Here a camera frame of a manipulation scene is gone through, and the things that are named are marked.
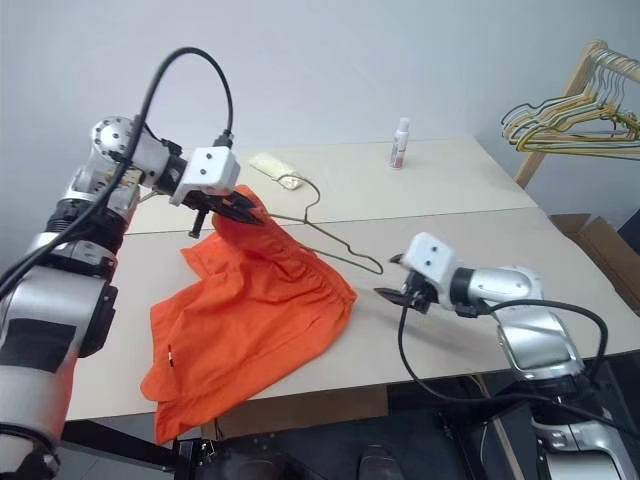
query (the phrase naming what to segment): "cardboard box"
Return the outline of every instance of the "cardboard box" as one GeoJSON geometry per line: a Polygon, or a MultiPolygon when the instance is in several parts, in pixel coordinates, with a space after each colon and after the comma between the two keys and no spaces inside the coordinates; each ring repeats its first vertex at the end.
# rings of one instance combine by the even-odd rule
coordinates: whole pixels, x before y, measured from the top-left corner
{"type": "Polygon", "coordinates": [[[589,255],[633,311],[640,314],[640,255],[602,217],[551,215],[553,224],[589,255]]]}

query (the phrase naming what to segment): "spray bottle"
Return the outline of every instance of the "spray bottle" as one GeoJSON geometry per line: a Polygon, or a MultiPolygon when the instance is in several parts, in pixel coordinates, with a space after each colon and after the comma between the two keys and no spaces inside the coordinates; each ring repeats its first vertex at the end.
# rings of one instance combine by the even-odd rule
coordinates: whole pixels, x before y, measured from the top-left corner
{"type": "Polygon", "coordinates": [[[407,149],[409,141],[409,119],[402,117],[396,133],[393,135],[393,148],[391,149],[391,158],[389,158],[389,166],[391,168],[402,168],[404,162],[404,152],[407,149]]]}

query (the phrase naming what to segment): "wooden clothes rack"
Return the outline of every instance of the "wooden clothes rack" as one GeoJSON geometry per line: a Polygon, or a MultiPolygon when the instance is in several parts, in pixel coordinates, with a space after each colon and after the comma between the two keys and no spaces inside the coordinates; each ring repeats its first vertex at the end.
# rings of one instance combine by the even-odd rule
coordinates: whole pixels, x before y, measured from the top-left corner
{"type": "MultiPolygon", "coordinates": [[[[604,52],[614,53],[621,59],[634,61],[629,57],[625,57],[622,54],[609,50],[607,42],[604,42],[602,40],[595,40],[589,43],[582,52],[580,61],[578,62],[575,71],[569,78],[569,82],[567,83],[567,86],[562,93],[563,96],[568,97],[571,95],[577,95],[580,92],[584,91],[593,72],[594,62],[597,62],[600,54],[604,52]]],[[[634,82],[640,83],[640,63],[638,63],[638,65],[638,68],[629,70],[621,67],[619,63],[607,62],[606,68],[624,75],[634,82]]],[[[520,185],[522,188],[527,187],[527,185],[531,181],[531,178],[538,170],[538,167],[540,167],[540,164],[542,163],[545,155],[545,152],[531,152],[527,154],[524,162],[522,163],[522,165],[520,165],[518,173],[516,173],[516,175],[513,177],[518,185],[520,185]]]]}

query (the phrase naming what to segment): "cable connector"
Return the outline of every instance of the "cable connector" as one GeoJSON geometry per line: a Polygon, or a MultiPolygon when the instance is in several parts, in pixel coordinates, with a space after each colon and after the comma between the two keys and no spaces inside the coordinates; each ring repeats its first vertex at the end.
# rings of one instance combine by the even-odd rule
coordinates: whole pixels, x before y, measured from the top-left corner
{"type": "Polygon", "coordinates": [[[465,305],[463,303],[456,303],[454,310],[459,317],[463,318],[478,318],[482,314],[475,305],[465,305]]]}
{"type": "Polygon", "coordinates": [[[229,130],[225,130],[218,138],[216,138],[216,141],[213,142],[213,146],[231,148],[233,146],[233,133],[229,130]]]}
{"type": "Polygon", "coordinates": [[[127,159],[127,157],[125,157],[122,153],[116,152],[115,150],[109,150],[109,156],[116,163],[124,163],[127,168],[133,165],[133,162],[130,158],[127,159]]]}

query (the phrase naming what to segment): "wooden rack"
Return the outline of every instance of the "wooden rack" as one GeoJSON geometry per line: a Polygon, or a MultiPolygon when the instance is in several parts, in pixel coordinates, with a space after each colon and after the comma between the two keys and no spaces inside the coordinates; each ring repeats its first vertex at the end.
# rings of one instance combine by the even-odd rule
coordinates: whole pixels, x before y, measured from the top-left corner
{"type": "MultiPolygon", "coordinates": [[[[633,60],[629,57],[626,57],[620,53],[614,52],[613,50],[609,50],[607,42],[603,42],[602,40],[595,40],[589,43],[584,51],[582,52],[582,56],[580,57],[580,61],[578,62],[578,66],[576,67],[573,75],[569,79],[567,86],[562,93],[564,96],[577,95],[580,92],[584,91],[591,74],[593,73],[593,68],[595,63],[599,63],[600,65],[604,65],[607,69],[612,70],[620,75],[624,75],[625,77],[640,83],[640,62],[637,60],[633,60]],[[611,56],[603,56],[602,54],[608,52],[616,55],[614,58],[618,58],[619,60],[624,60],[624,62],[615,62],[611,61],[611,56]],[[629,62],[635,63],[636,68],[629,69],[629,62]]],[[[526,188],[531,178],[536,173],[542,160],[544,159],[546,153],[544,152],[531,152],[527,154],[524,162],[520,165],[520,169],[518,173],[513,177],[518,185],[522,188],[526,188]]]]}

